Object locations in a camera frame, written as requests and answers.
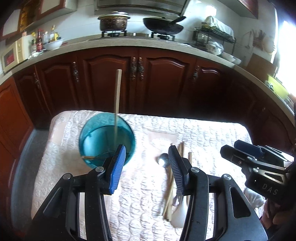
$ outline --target cabinet handle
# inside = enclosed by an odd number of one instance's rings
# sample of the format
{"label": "cabinet handle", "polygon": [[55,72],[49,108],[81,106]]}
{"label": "cabinet handle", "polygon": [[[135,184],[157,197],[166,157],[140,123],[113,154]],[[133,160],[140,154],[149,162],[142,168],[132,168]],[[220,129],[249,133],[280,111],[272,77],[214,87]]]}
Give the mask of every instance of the cabinet handle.
{"label": "cabinet handle", "polygon": [[137,61],[136,61],[136,58],[133,57],[133,60],[131,61],[131,80],[135,79],[136,72],[137,72]]}
{"label": "cabinet handle", "polygon": [[40,82],[36,76],[36,73],[34,73],[34,78],[35,78],[35,85],[37,85],[37,88],[40,89]]}
{"label": "cabinet handle", "polygon": [[199,71],[200,71],[200,67],[198,66],[198,67],[195,69],[195,72],[193,73],[193,76],[192,76],[192,79],[191,79],[191,83],[192,83],[192,84],[195,84],[195,82],[197,81]]}
{"label": "cabinet handle", "polygon": [[79,75],[78,75],[78,69],[77,69],[76,62],[73,61],[72,65],[73,65],[73,76],[74,76],[76,82],[79,82]]}
{"label": "cabinet handle", "polygon": [[143,66],[142,58],[139,58],[139,73],[140,73],[141,79],[143,79],[144,78],[144,66]]}

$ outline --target table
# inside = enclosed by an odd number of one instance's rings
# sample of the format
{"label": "table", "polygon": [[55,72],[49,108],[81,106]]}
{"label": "table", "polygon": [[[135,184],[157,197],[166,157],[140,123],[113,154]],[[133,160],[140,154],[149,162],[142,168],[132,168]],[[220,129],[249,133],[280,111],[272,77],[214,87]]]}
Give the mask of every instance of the table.
{"label": "table", "polygon": [[[64,173],[73,176],[88,173],[90,168],[79,155],[81,129],[98,111],[66,111],[51,122],[49,139],[35,180],[31,216]],[[238,139],[251,143],[246,128],[238,123],[119,114],[132,128],[136,149],[124,166],[118,189],[105,196],[106,210],[113,240],[179,240],[182,229],[163,220],[162,211],[167,189],[166,169],[156,158],[167,152],[171,142],[185,142],[184,153],[192,152],[192,165],[207,174],[230,174],[244,190],[245,176],[241,169],[223,159],[220,148],[233,146]],[[86,239],[84,195],[80,201],[81,237]],[[209,197],[207,238],[213,235],[214,200]]]}

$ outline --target pot lid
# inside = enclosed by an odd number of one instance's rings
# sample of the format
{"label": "pot lid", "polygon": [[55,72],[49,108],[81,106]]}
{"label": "pot lid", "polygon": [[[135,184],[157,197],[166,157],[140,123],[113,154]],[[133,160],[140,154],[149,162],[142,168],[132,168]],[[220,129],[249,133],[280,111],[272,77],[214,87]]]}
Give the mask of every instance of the pot lid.
{"label": "pot lid", "polygon": [[127,17],[127,19],[131,18],[127,12],[114,11],[114,12],[102,15],[102,16],[98,17],[98,19],[102,19],[105,17],[113,17],[113,16]]}

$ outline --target blue gripper pad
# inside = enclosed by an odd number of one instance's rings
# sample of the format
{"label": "blue gripper pad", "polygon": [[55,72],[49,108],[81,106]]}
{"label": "blue gripper pad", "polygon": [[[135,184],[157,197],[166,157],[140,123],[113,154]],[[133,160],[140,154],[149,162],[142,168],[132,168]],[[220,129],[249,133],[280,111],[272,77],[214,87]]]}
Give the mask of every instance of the blue gripper pad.
{"label": "blue gripper pad", "polygon": [[241,140],[237,140],[233,147],[251,156],[254,156],[255,158],[262,158],[264,154],[259,146],[255,146]]}
{"label": "blue gripper pad", "polygon": [[126,147],[122,145],[121,149],[119,150],[119,153],[117,154],[117,151],[116,151],[115,155],[114,155],[114,158],[116,158],[116,161],[110,175],[109,191],[111,194],[113,194],[118,187],[122,168],[124,165],[124,161],[126,159]]}
{"label": "blue gripper pad", "polygon": [[174,145],[170,146],[168,149],[168,160],[172,168],[177,188],[182,195],[184,195],[189,184],[189,173],[183,159]]}

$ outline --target microwave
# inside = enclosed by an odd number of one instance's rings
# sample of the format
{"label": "microwave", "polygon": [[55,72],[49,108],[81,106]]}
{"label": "microwave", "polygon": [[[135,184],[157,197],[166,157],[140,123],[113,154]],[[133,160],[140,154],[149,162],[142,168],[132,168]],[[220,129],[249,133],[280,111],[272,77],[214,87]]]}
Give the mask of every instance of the microwave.
{"label": "microwave", "polygon": [[23,36],[4,50],[1,56],[4,73],[29,58],[32,40],[33,36],[31,34]]}

